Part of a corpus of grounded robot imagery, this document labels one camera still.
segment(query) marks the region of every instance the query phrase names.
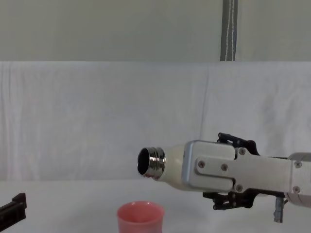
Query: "plastic cup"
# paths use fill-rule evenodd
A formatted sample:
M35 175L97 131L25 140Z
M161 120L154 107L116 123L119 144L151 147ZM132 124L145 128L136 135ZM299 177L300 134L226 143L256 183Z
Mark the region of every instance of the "plastic cup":
M121 206L117 213L119 233L162 233L164 209L150 201Z

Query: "black metal part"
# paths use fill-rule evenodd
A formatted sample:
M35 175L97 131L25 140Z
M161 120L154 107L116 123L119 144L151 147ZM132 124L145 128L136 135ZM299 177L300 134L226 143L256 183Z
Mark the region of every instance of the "black metal part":
M26 218L27 208L25 193L19 193L12 202L0 207L0 232Z
M232 136L230 134L226 133L219 133L218 134L218 140L217 143L224 143L224 144L230 144L234 148L238 147L244 147L246 148L251 154L253 155L259 155L256 147L256 143L252 140L244 140L235 136Z
M234 148L246 148L251 154L259 155L256 143L252 140L244 140L230 134L219 133L217 143L230 144ZM227 195L219 193L203 193L204 198L212 199L214 202L214 210L228 210L239 207L251 208L254 204L255 197L259 194L272 195L284 198L284 193L273 192L267 190L247 189L243 193L229 192Z

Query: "white fabric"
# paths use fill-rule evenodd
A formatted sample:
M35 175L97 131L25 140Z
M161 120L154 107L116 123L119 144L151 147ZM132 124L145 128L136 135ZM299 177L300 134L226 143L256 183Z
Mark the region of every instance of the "white fabric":
M218 132L311 151L310 65L0 63L0 179L137 178L142 147Z
M311 63L210 66L203 139L252 139L259 154L311 152Z
M0 65L0 179L138 177L137 153L199 138L207 66Z
M310 61L311 1L239 0L237 61Z

